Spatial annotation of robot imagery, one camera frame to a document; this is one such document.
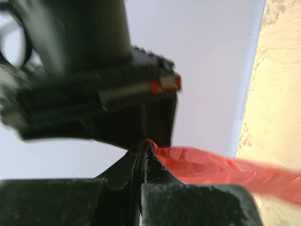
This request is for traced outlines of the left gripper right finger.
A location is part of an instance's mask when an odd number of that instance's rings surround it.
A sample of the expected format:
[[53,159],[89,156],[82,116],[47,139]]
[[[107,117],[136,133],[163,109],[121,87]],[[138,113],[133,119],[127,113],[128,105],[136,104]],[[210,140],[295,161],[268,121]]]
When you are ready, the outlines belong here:
[[143,144],[140,211],[144,226],[261,226],[251,194],[239,185],[194,185],[176,179]]

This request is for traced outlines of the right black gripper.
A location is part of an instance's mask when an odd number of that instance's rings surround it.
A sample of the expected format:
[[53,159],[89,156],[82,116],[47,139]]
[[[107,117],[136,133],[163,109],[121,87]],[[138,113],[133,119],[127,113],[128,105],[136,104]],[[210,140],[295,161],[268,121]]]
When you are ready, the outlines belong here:
[[24,140],[93,139],[128,149],[171,144],[181,77],[168,59],[132,49],[121,64],[59,75],[0,65],[0,115]]

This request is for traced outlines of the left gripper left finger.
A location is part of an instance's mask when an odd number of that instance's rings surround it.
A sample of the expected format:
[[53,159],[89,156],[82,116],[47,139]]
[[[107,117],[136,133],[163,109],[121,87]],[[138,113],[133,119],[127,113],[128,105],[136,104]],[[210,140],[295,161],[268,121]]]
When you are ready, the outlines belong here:
[[93,179],[0,182],[3,226],[137,226],[142,142]]

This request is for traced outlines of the red plastic trash bag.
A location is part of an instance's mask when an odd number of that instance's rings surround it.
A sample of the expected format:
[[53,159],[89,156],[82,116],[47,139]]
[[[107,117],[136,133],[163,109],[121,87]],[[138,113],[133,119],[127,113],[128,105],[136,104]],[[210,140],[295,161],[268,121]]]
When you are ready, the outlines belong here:
[[159,147],[145,139],[155,156],[182,182],[191,184],[239,184],[251,193],[271,195],[301,204],[301,173],[271,163],[228,158],[187,146]]

